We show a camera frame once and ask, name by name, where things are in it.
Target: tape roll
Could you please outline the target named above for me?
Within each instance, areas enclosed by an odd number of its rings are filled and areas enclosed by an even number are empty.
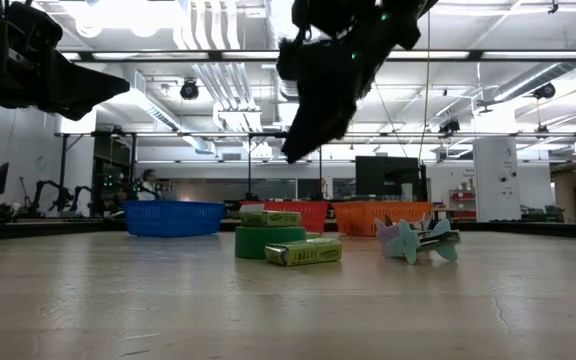
[[[306,240],[306,228],[251,228],[238,227],[235,230],[235,256],[242,259],[263,260],[266,245]]]

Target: camera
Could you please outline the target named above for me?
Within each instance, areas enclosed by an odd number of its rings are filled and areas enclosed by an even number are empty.
[[[282,152],[294,163],[319,146],[341,139],[392,49],[411,50],[421,33],[417,20],[438,0],[295,0],[293,40],[279,46],[277,72],[296,81],[299,109]],[[311,41],[311,27],[330,39]]]
[[[197,79],[185,79],[179,95],[181,95],[181,98],[184,100],[195,100],[199,96]]]
[[[62,28],[25,3],[0,1],[0,106],[35,106],[80,120],[92,108],[130,90],[127,81],[74,65],[56,50]]]

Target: ceiling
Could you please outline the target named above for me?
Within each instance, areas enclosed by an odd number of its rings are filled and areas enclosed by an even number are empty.
[[[106,9],[112,6],[115,6],[113,9],[119,9],[106,12],[99,18],[85,12],[90,11],[90,4],[94,2],[35,1],[36,6],[49,13],[64,28],[65,35],[59,44],[62,52],[192,49],[186,37],[183,37],[182,41],[175,41],[176,34],[183,34],[186,30],[190,33],[190,42],[195,42],[198,49],[232,48],[231,39],[236,38],[241,49],[268,50],[275,48],[276,38],[293,36],[296,32],[289,17],[292,1],[99,0],[95,6],[106,3]],[[182,10],[180,3],[188,3],[190,22],[188,13]],[[559,10],[548,14],[552,7],[550,0],[440,0],[429,14],[419,20],[422,37],[416,48],[576,49],[576,0],[561,0],[558,3]],[[213,19],[216,19],[213,8],[218,9],[221,16],[220,31],[213,27]],[[94,23],[90,19],[101,20]],[[229,28],[235,22],[233,19],[236,20],[236,25]],[[103,30],[97,36],[86,37],[81,32],[82,24],[102,26]],[[152,36],[140,37],[135,35],[135,27],[131,24],[141,24],[142,30],[148,26],[160,29],[155,29]],[[201,28],[205,30],[207,40],[203,41],[203,45],[202,35],[197,30]],[[376,76],[373,90],[359,102],[359,110],[349,131],[376,132],[394,129],[401,132],[420,132],[424,129],[424,124],[436,131],[438,125],[449,118],[459,119],[462,131],[468,131],[471,130],[470,123],[473,118],[470,98],[482,99],[485,94],[494,93],[496,88],[503,87],[512,80],[521,80],[521,77],[528,79],[536,71],[551,65],[553,64],[526,62],[386,63]],[[287,101],[279,93],[280,81],[273,64],[255,62],[245,63],[243,67],[248,89],[253,97],[250,101],[254,101],[260,111],[259,121],[263,130],[285,129],[292,121],[297,104]],[[143,89],[147,96],[154,99],[161,110],[174,118],[184,129],[198,132],[232,130],[230,122],[222,121],[220,126],[214,121],[214,105],[218,102],[213,99],[201,77],[197,80],[199,97],[195,100],[181,99],[179,91],[184,79],[199,77],[193,64],[124,63],[111,64],[100,70],[111,69],[112,73],[119,72],[128,80],[133,80],[135,72],[142,74],[147,84]],[[233,100],[241,105],[233,76],[227,70],[226,65],[222,64],[218,70],[214,70],[213,77],[221,71],[221,76],[228,83],[228,90],[235,96]],[[561,74],[552,80],[552,84],[557,93],[550,100],[542,100],[539,110],[533,98],[520,96],[506,103],[514,109],[518,130],[533,131],[541,120],[551,124],[551,131],[576,131],[576,117],[567,120],[568,117],[576,115],[576,69]],[[221,87],[221,90],[224,94],[227,92],[225,87]],[[135,131],[157,129],[153,126],[153,118],[130,101],[113,99],[102,105],[101,109],[99,122],[118,124],[127,130]],[[481,109],[475,106],[475,113],[479,110]],[[183,140],[157,140],[149,139],[147,143],[149,146],[187,145]],[[352,142],[359,146],[368,141],[372,143],[374,139],[352,139]],[[388,141],[396,143],[397,139],[389,138]],[[542,148],[555,150],[573,141],[574,139],[560,139]],[[281,145],[280,141],[266,142],[271,147]],[[233,141],[216,141],[217,146],[224,144],[232,145]],[[462,145],[469,146],[468,144],[469,141],[466,141]],[[278,151],[274,149],[273,154],[278,154]]]

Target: orange basket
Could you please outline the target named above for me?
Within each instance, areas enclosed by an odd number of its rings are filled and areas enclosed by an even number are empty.
[[[355,236],[376,236],[375,219],[393,221],[404,219],[419,221],[424,214],[430,215],[431,203],[398,201],[354,201],[333,203],[339,232]]]
[[[264,204],[268,211],[288,211],[301,213],[301,226],[307,231],[324,232],[327,201],[242,201],[242,205]]]

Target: box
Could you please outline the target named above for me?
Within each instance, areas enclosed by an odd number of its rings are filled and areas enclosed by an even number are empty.
[[[341,260],[341,241],[309,239],[266,245],[266,261],[283,266],[316,264]]]
[[[241,213],[241,225],[248,227],[292,227],[301,224],[298,212],[261,211]]]

